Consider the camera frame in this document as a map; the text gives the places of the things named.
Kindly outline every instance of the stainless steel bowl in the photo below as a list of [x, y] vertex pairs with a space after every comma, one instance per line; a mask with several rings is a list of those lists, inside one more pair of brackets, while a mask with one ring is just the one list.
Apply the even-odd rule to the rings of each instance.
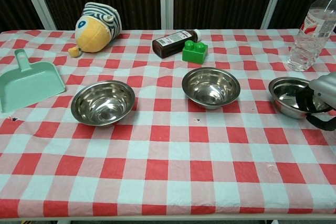
[[313, 96], [313, 103], [316, 107], [315, 111], [304, 111], [299, 109], [296, 102], [296, 94], [308, 84], [309, 81], [305, 79], [281, 77], [271, 81], [268, 85], [268, 90], [273, 96], [278, 110], [291, 118], [303, 119], [306, 118], [308, 114], [328, 112], [332, 110], [332, 107], [315, 95]]
[[233, 102], [240, 94], [238, 80], [217, 68], [196, 68], [190, 71], [182, 80], [182, 88], [192, 101], [209, 110]]
[[107, 126], [125, 117], [133, 108], [134, 91], [121, 81], [100, 81], [79, 91], [71, 112], [81, 123]]

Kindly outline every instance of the green lego block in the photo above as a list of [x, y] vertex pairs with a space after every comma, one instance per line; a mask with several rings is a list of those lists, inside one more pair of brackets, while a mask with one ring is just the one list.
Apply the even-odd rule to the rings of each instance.
[[182, 60], [197, 64], [203, 64], [208, 53], [208, 45], [202, 42], [187, 40], [182, 50]]

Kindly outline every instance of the tablecloth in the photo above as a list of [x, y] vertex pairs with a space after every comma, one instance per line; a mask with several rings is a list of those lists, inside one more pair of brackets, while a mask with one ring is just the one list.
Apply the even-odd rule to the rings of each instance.
[[[203, 66], [239, 81], [237, 101], [206, 111], [181, 88], [200, 67], [176, 54], [161, 59], [153, 39], [169, 30], [123, 31], [97, 54], [70, 58], [73, 31], [0, 34], [0, 72], [53, 62], [66, 92], [0, 115], [0, 218], [336, 213], [336, 134], [279, 113], [268, 83], [336, 71], [336, 35], [306, 72], [286, 62], [297, 30], [201, 30]], [[118, 124], [92, 127], [70, 112], [73, 96], [101, 80], [135, 91]]]

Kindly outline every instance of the white bottle cap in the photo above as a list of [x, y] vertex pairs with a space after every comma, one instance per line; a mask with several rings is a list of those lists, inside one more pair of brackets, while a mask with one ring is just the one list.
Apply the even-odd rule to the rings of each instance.
[[198, 29], [194, 29], [194, 32], [197, 34], [197, 41], [196, 42], [201, 41], [201, 32]]

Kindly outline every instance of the plush toy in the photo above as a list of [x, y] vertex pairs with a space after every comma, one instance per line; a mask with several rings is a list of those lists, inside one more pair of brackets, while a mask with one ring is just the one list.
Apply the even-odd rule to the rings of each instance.
[[121, 31], [121, 20], [116, 9], [111, 6], [88, 2], [82, 16], [76, 23], [76, 46], [68, 50], [71, 57], [82, 52], [98, 52]]

